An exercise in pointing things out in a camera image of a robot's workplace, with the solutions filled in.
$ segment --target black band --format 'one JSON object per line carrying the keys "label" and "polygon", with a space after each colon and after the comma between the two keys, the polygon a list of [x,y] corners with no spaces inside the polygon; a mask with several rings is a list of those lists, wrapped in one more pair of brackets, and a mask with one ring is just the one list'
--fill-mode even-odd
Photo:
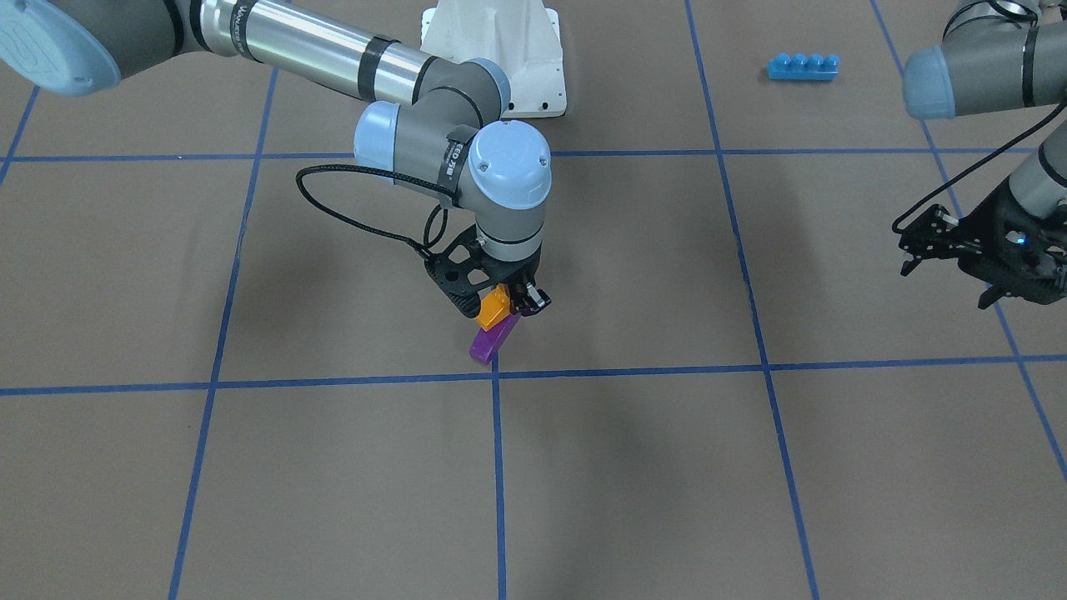
{"label": "black band", "polygon": [[463,90],[459,90],[457,88],[449,88],[448,85],[441,85],[440,88],[434,88],[433,90],[430,90],[430,91],[431,92],[436,92],[437,90],[448,90],[449,92],[452,92],[452,93],[459,95],[460,97],[462,97],[464,100],[466,100],[471,105],[471,108],[474,109],[475,115],[478,116],[478,128],[481,129],[482,127],[485,126],[485,120],[482,119],[481,111],[478,110],[478,102],[474,101],[474,98],[472,98],[471,96],[466,95],[466,93],[463,92]]}
{"label": "black band", "polygon": [[189,2],[189,27],[193,30],[193,37],[196,38],[196,43],[201,45],[208,52],[211,48],[207,47],[207,42],[204,41],[204,30],[201,29],[200,22],[200,9],[204,0],[191,0]]}
{"label": "black band", "polygon": [[229,40],[234,43],[237,53],[250,61],[256,61],[249,49],[248,28],[249,17],[252,15],[252,7],[259,0],[237,0],[234,4],[234,12],[229,14]]}
{"label": "black band", "polygon": [[360,73],[356,79],[361,100],[372,102],[377,99],[375,97],[375,76],[378,74],[378,65],[382,62],[385,49],[396,42],[396,40],[376,35],[367,43],[367,49],[360,57]]}
{"label": "black band", "polygon": [[1060,187],[1067,188],[1067,177],[1064,177],[1053,169],[1052,164],[1049,163],[1048,157],[1045,156],[1045,144],[1037,146],[1037,161],[1041,163],[1041,169],[1045,170],[1045,174],[1049,176],[1050,179],[1060,184]]}
{"label": "black band", "polygon": [[441,171],[437,172],[437,185],[452,192],[452,195],[439,193],[437,200],[444,208],[456,208],[456,192],[460,187],[460,175],[463,174],[463,167],[466,164],[467,154],[471,152],[471,140],[474,139],[478,130],[474,127],[460,125],[448,133],[448,146],[445,148],[445,156],[441,159]]}
{"label": "black band", "polygon": [[523,238],[523,239],[520,239],[520,240],[516,240],[516,241],[504,241],[503,239],[496,239],[495,237],[493,237],[493,236],[491,236],[491,235],[487,234],[485,232],[481,232],[481,234],[482,234],[483,236],[488,237],[489,239],[491,239],[491,240],[495,241],[496,243],[503,243],[503,244],[505,244],[505,246],[519,246],[520,243],[526,243],[527,241],[529,241],[529,240],[531,240],[531,239],[536,238],[536,237],[537,237],[537,235],[538,235],[539,233],[541,233],[541,230],[543,230],[543,228],[544,228],[544,225],[542,224],[542,225],[541,225],[540,227],[538,227],[538,228],[537,228],[537,231],[536,231],[536,232],[534,232],[534,235],[531,235],[531,236],[529,236],[529,237],[526,237],[526,238]]}
{"label": "black band", "polygon": [[423,68],[418,70],[418,77],[415,78],[415,86],[411,90],[411,104],[415,104],[418,100],[418,91],[423,89],[423,79],[426,79],[426,72],[430,70],[430,65],[435,60],[437,60],[437,57],[430,57],[423,63]]}
{"label": "black band", "polygon": [[1026,32],[1026,43],[1022,46],[1022,106],[1034,105],[1034,48],[1037,46],[1037,30],[1032,27]]}
{"label": "black band", "polygon": [[166,12],[171,15],[171,26],[174,28],[174,49],[171,50],[171,58],[181,52],[181,47],[186,45],[186,23],[181,22],[181,11],[175,0],[163,0]]}
{"label": "black band", "polygon": [[1018,0],[1014,0],[1012,3],[1025,11],[1025,14],[1020,15],[1017,13],[1013,13],[1007,9],[1001,6],[998,2],[996,2],[996,0],[993,1],[986,0],[986,4],[989,4],[989,7],[992,9],[994,13],[999,14],[1000,16],[1006,18],[1012,22],[1037,22],[1037,19],[1039,17],[1037,16],[1036,13],[1023,6],[1021,3],[1019,3]]}

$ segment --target purple block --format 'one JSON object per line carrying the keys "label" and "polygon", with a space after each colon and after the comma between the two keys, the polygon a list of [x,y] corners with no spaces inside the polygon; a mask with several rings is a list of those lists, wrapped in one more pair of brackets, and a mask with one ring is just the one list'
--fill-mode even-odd
{"label": "purple block", "polygon": [[474,343],[471,344],[471,357],[484,364],[492,362],[493,356],[500,349],[500,346],[504,346],[504,342],[508,338],[511,330],[515,328],[520,318],[522,317],[519,315],[508,315],[489,331],[478,328],[478,334],[474,336]]}

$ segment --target blue lego brick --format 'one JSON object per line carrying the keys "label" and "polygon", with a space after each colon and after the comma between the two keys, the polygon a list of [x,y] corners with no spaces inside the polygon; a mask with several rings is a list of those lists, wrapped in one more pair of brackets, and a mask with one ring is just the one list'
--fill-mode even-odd
{"label": "blue lego brick", "polygon": [[833,81],[840,64],[841,59],[835,54],[825,59],[819,54],[795,54],[790,58],[783,52],[767,63],[767,77],[787,81]]}

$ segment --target light blue joint cap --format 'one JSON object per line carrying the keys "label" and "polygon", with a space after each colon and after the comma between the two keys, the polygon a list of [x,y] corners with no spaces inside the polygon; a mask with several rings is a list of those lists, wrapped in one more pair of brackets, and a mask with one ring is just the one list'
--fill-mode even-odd
{"label": "light blue joint cap", "polygon": [[904,106],[915,119],[956,116],[956,97],[940,46],[919,50],[908,59],[904,68]]}
{"label": "light blue joint cap", "polygon": [[478,131],[467,168],[487,198],[512,210],[538,206],[552,189],[548,142],[522,121],[496,121]]}
{"label": "light blue joint cap", "polygon": [[64,96],[108,90],[123,79],[99,40],[44,0],[0,0],[0,59]]}
{"label": "light blue joint cap", "polygon": [[508,80],[508,75],[504,73],[500,65],[489,59],[472,59],[466,62],[481,66],[493,76],[493,81],[496,81],[496,89],[500,92],[500,114],[504,114],[508,110],[508,105],[511,104],[511,81]]}
{"label": "light blue joint cap", "polygon": [[[363,110],[355,125],[355,162],[361,167],[393,171],[400,105],[378,100]],[[392,178],[383,179],[395,184]]]}

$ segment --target blue tape line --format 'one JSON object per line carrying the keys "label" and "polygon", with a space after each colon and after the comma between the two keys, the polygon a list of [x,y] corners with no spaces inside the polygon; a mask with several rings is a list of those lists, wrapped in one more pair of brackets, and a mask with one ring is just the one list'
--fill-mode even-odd
{"label": "blue tape line", "polygon": [[[1007,153],[1031,154],[1035,148],[1010,148]],[[986,155],[993,148],[940,148],[942,154]],[[866,154],[929,154],[928,148],[738,148],[723,149],[727,156],[766,155],[866,155]],[[624,156],[714,156],[714,149],[639,149],[639,151],[556,151],[556,158],[624,157]],[[260,160],[345,160],[351,153],[292,152],[262,154]],[[129,155],[70,155],[70,156],[12,156],[7,162],[157,162],[254,160],[255,154],[129,154]]]}
{"label": "blue tape line", "polygon": [[78,156],[18,156],[13,162],[158,162],[193,160],[252,160],[254,154],[125,154]]}
{"label": "blue tape line", "polygon": [[634,377],[640,375],[698,375],[708,373],[752,373],[761,365],[652,366],[637,368],[586,368],[566,370],[515,370],[500,374],[500,379],[557,379],[564,377]]}
{"label": "blue tape line", "polygon": [[275,154],[120,154],[74,156],[16,156],[12,162],[156,162],[192,160],[334,160],[351,158],[351,153],[275,153]]}
{"label": "blue tape line", "polygon": [[[1022,356],[1025,363],[1067,362],[1067,354]],[[841,361],[812,363],[769,363],[769,370],[831,370],[848,368],[903,368],[928,366],[960,366],[983,364],[1014,364],[1015,357],[961,357],[947,359],[889,359],[881,361]],[[441,383],[450,381],[560,379],[586,377],[640,377],[670,375],[707,375],[724,373],[760,373],[763,365],[711,365],[668,366],[637,368],[591,368],[569,370],[515,370],[492,373],[444,373],[435,375],[388,375],[366,377],[324,377],[314,379],[260,379],[243,381],[187,382],[187,383],[132,383],[123,385],[57,385],[48,388],[0,388],[0,396],[50,396],[64,394],[120,394],[128,392],[173,392],[216,390],[262,390],[271,388],[316,388],[329,385],[388,385],[397,383]]]}
{"label": "blue tape line", "polygon": [[815,579],[815,567],[811,557],[811,550],[808,544],[808,534],[803,524],[803,512],[800,509],[800,496],[796,489],[796,479],[793,475],[793,463],[790,459],[789,444],[785,440],[785,429],[782,425],[781,413],[778,409],[778,397],[775,393],[775,382],[767,360],[767,348],[763,340],[763,329],[760,327],[760,313],[755,304],[755,294],[752,289],[752,280],[748,272],[748,262],[745,258],[745,244],[742,239],[740,225],[737,221],[737,214],[734,209],[733,193],[730,188],[730,176],[727,173],[726,159],[722,155],[722,144],[719,140],[718,124],[715,119],[715,107],[712,102],[712,93],[707,85],[707,76],[704,72],[703,52],[700,49],[700,40],[697,35],[697,25],[692,17],[692,4],[690,0],[685,0],[686,17],[689,19],[689,35],[692,37],[692,50],[697,59],[697,72],[700,74],[700,84],[704,93],[704,104],[707,107],[707,120],[712,128],[712,139],[715,143],[716,159],[719,164],[719,175],[722,178],[722,191],[726,194],[727,209],[730,212],[730,227],[733,230],[734,238],[737,240],[737,259],[740,263],[742,277],[745,280],[745,287],[748,288],[748,302],[752,311],[752,329],[755,332],[755,343],[760,349],[760,364],[763,370],[764,383],[767,388],[767,397],[770,401],[770,412],[775,420],[775,430],[778,435],[778,448],[782,456],[782,468],[785,472],[785,483],[789,487],[790,501],[793,505],[793,517],[797,527],[797,538],[800,542],[800,552],[803,556],[805,571],[808,574],[808,585],[811,590],[812,600],[818,600],[818,583]]}
{"label": "blue tape line", "polygon": [[1015,343],[1015,335],[1012,333],[1012,328],[1008,326],[1007,317],[1004,315],[1004,310],[1001,307],[1000,302],[993,304],[997,309],[997,316],[1000,317],[1001,325],[1004,327],[1004,334],[1007,336],[1007,344],[1012,347],[1012,353],[1015,354],[1016,363],[1019,366],[1019,375],[1022,376],[1022,381],[1026,385],[1026,393],[1030,394],[1030,401],[1034,405],[1034,410],[1037,412],[1037,420],[1041,423],[1041,428],[1045,430],[1045,438],[1049,442],[1049,447],[1052,449],[1052,456],[1056,460],[1056,464],[1060,465],[1060,474],[1063,475],[1064,483],[1067,483],[1067,461],[1064,461],[1063,451],[1060,449],[1060,442],[1056,441],[1055,431],[1052,430],[1052,426],[1049,424],[1049,417],[1045,413],[1045,407],[1041,406],[1041,399],[1037,395],[1037,390],[1034,388],[1034,382],[1030,379],[1030,372],[1026,370],[1026,364],[1022,360],[1022,354],[1019,352],[1019,346]]}
{"label": "blue tape line", "polygon": [[12,138],[11,145],[7,146],[7,154],[4,157],[3,163],[0,164],[0,186],[7,178],[7,170],[11,169],[15,151],[18,149],[18,143],[22,141],[22,133],[26,132],[26,124],[30,122],[30,113],[33,112],[33,105],[37,104],[37,94],[39,92],[41,88],[34,85],[33,91],[30,92],[30,98],[26,100],[26,108],[22,109],[22,119],[18,122],[18,128],[15,129],[15,137]]}
{"label": "blue tape line", "polygon": [[220,390],[267,388],[318,388],[329,385],[389,385],[396,383],[440,383],[447,381],[485,381],[490,373],[455,373],[440,375],[394,375],[368,377],[329,377],[318,379],[267,379],[259,381],[220,381]]}
{"label": "blue tape line", "polygon": [[1022,357],[1026,363],[1060,363],[1067,362],[1067,354],[1030,354]]}
{"label": "blue tape line", "polygon": [[[877,0],[870,0],[871,7],[874,10],[875,17],[878,19],[878,26],[881,28],[882,35],[886,36],[886,42],[889,44],[889,50],[893,54],[893,62],[896,63],[896,69],[899,76],[904,77],[904,66],[901,63],[901,57],[896,51],[896,46],[893,44],[893,38],[889,34],[889,28],[886,27],[886,20],[881,16],[881,11],[878,9]],[[926,126],[925,121],[920,122],[922,124],[923,133],[926,136],[926,141],[929,143],[930,152],[934,154],[934,159],[937,161],[938,171],[941,172],[942,180],[949,180],[949,174],[944,169],[944,163],[941,160],[941,151],[937,147],[934,142],[934,136],[930,135],[929,127]],[[962,216],[964,211],[960,209],[959,201],[956,199],[956,192],[952,188],[949,188],[949,198],[952,200],[953,209],[956,211],[957,216]],[[1012,354],[1019,367],[1019,374],[1022,376],[1022,381],[1026,386],[1026,393],[1030,394],[1031,402],[1034,405],[1034,410],[1037,411],[1038,421],[1041,423],[1041,427],[1045,430],[1045,436],[1048,439],[1049,447],[1052,449],[1052,455],[1055,457],[1056,463],[1060,465],[1060,472],[1067,481],[1067,463],[1064,462],[1063,452],[1060,449],[1060,443],[1056,441],[1055,432],[1052,427],[1049,426],[1048,417],[1045,414],[1045,408],[1041,406],[1040,397],[1037,395],[1037,391],[1034,389],[1033,382],[1030,379],[1030,373],[1026,370],[1026,363],[1019,352],[1019,347],[1015,343],[1015,334],[1012,333],[1012,326],[1007,322],[1007,317],[1004,315],[1004,311],[1000,303],[996,303],[994,309],[997,311],[997,317],[1000,319],[1001,328],[1004,330],[1004,336],[1007,340],[1008,346],[1012,348]]]}
{"label": "blue tape line", "polygon": [[267,138],[267,125],[270,122],[270,110],[274,99],[274,88],[277,84],[277,68],[271,70],[270,83],[267,86],[267,99],[264,101],[262,119],[259,123],[259,139],[256,142],[255,160],[249,176],[249,189],[244,198],[244,210],[241,214],[241,226],[237,234],[237,249],[234,251],[234,265],[229,273],[229,286],[226,290],[226,304],[222,311],[222,325],[219,327],[219,342],[216,347],[214,363],[211,367],[211,381],[204,402],[204,417],[201,421],[200,439],[196,442],[196,456],[193,460],[193,472],[189,480],[189,495],[186,499],[186,511],[181,520],[181,533],[178,537],[178,549],[174,557],[174,571],[171,575],[169,600],[176,600],[178,587],[181,584],[181,569],[185,566],[186,548],[189,543],[189,530],[192,526],[193,509],[196,506],[196,490],[200,487],[201,468],[204,463],[204,449],[207,445],[207,435],[211,427],[211,411],[214,407],[216,390],[219,374],[222,369],[222,356],[226,348],[226,334],[229,330],[229,317],[234,307],[234,296],[237,290],[237,277],[241,268],[241,247],[249,226],[249,214],[252,211],[252,201],[256,193],[256,181],[259,177],[260,155]]}
{"label": "blue tape line", "polygon": [[0,388],[0,396],[61,396],[69,394],[128,394],[131,392],[205,391],[209,383],[131,383],[126,385],[55,385],[51,388]]}
{"label": "blue tape line", "polygon": [[842,361],[829,363],[779,363],[768,365],[770,370],[829,370],[837,368],[899,368],[917,366],[958,366],[976,364],[1009,364],[1015,357],[966,357],[958,359],[913,359],[883,361]]}
{"label": "blue tape line", "polygon": [[200,487],[200,474],[204,467],[204,448],[207,447],[207,432],[211,426],[211,411],[214,409],[214,389],[209,389],[204,401],[204,416],[201,419],[200,436],[196,438],[196,455],[193,457],[193,472],[189,478],[189,492],[186,494],[186,510],[181,516],[181,532],[178,534],[178,550],[174,555],[174,570],[171,571],[171,586],[168,600],[177,600],[178,586],[181,584],[181,569],[186,564],[186,549],[189,547],[189,530],[193,523],[193,508],[196,505],[196,491]]}
{"label": "blue tape line", "polygon": [[496,589],[508,599],[508,559],[504,506],[504,426],[500,419],[500,359],[493,357],[493,465],[496,474]]}
{"label": "blue tape line", "polygon": [[588,156],[710,156],[714,149],[638,149],[638,151],[553,151],[552,156],[560,158]]}

